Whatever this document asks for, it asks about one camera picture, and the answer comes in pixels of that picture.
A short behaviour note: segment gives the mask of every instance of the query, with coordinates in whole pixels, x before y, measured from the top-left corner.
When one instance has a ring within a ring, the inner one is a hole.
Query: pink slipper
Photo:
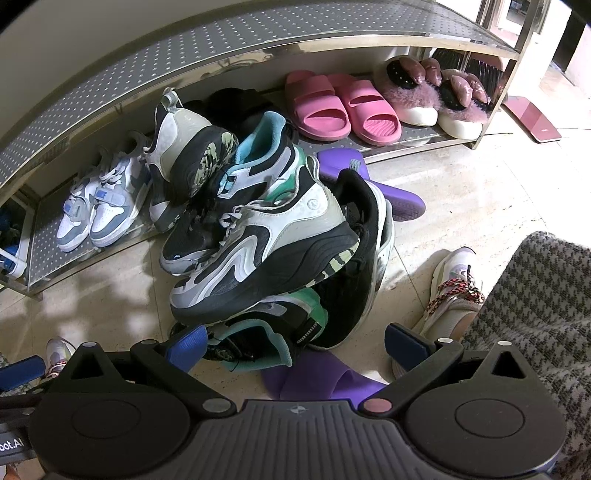
[[[343,101],[355,134],[372,145],[391,145],[402,133],[398,115],[369,80],[346,73],[328,75]]]
[[[347,111],[326,75],[291,72],[285,80],[285,99],[291,119],[304,135],[333,141],[351,133]]]

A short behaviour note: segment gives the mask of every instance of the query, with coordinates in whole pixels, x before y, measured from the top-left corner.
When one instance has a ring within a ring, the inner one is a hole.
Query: shoe rack
[[[146,40],[117,61],[97,66],[94,74],[78,77],[66,90],[44,102],[46,107],[0,141],[0,205],[25,185],[30,175],[66,153],[82,139],[139,107],[158,102],[165,87],[177,89],[243,67],[299,54],[371,47],[418,47],[428,56],[434,48],[464,51],[462,67],[472,53],[508,60],[493,102],[490,120],[500,108],[530,42],[540,0],[532,0],[515,48],[493,35],[493,0],[482,0],[476,22],[433,0],[342,0],[335,2],[247,3],[194,19],[194,26]],[[437,127],[405,127],[389,147],[369,148],[354,138],[339,145],[358,148],[367,162],[476,141],[448,137]],[[318,145],[303,139],[307,153]],[[88,264],[153,234],[140,215],[126,237],[107,249],[89,243],[64,254],[54,241],[67,185],[39,199],[23,279],[0,275],[0,284],[34,296]]]

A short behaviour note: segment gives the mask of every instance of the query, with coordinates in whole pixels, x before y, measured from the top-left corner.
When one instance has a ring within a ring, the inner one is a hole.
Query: tile floor
[[[376,380],[392,379],[383,350],[385,326],[414,323],[428,302],[435,265],[462,245],[476,250],[489,292],[521,240],[547,230],[591,245],[591,224],[579,210],[591,205],[591,100],[549,70],[530,97],[563,134],[532,142],[507,114],[472,151],[464,146],[369,166],[375,180],[411,190],[427,204],[417,220],[396,224],[394,252],[371,317],[335,354]],[[0,293],[0,351],[11,361],[44,356],[47,339],[127,349],[144,338],[166,338],[173,318],[168,293],[176,279],[160,269],[159,237],[124,250],[44,292],[41,302]],[[265,397],[259,375],[234,374],[202,361],[194,374],[238,404]],[[39,478],[35,462],[23,480]]]

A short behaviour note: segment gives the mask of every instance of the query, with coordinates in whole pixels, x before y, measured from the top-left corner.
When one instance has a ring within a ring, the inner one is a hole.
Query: purple slide sandal
[[[322,179],[336,181],[341,170],[352,168],[365,180],[376,185],[392,204],[394,221],[414,220],[425,213],[425,202],[421,200],[420,196],[371,180],[363,155],[354,148],[329,148],[319,151],[316,156],[320,163],[320,177]]]
[[[314,401],[349,399],[353,406],[385,387],[358,374],[330,352],[305,349],[292,367],[261,370],[262,380],[274,400]]]

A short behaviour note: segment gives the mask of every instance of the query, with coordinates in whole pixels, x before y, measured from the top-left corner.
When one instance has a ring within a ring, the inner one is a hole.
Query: pink faux fur
[[[464,122],[475,122],[478,124],[485,124],[488,120],[486,112],[479,109],[474,100],[470,102],[470,105],[464,110],[450,110],[446,106],[442,105],[439,110],[440,113],[447,115],[452,120],[462,120]]]
[[[422,85],[418,85],[411,90],[394,85],[386,73],[386,65],[390,61],[392,59],[388,59],[376,66],[374,70],[374,83],[394,110],[414,108],[416,106],[433,107],[439,110],[441,104],[439,94],[427,82],[423,82]]]

